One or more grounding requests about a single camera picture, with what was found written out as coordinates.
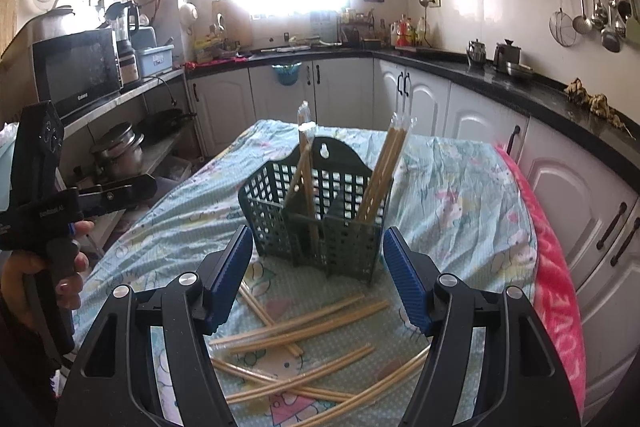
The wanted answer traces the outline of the person's left hand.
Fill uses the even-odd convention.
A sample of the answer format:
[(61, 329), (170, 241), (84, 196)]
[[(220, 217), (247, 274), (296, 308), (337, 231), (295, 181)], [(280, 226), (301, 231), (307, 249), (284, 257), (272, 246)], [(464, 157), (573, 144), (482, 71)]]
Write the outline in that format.
[[(89, 270), (89, 259), (83, 251), (76, 251), (74, 269), (68, 277), (63, 277), (55, 286), (55, 302), (61, 309), (77, 310), (81, 306), (80, 293), (84, 288), (82, 277)], [(50, 282), (49, 263), (30, 251), (12, 251), (1, 270), (1, 296), (9, 311), (17, 321), (37, 330), (32, 303), (28, 297), (26, 282), (34, 281), (40, 273), (42, 279)]]

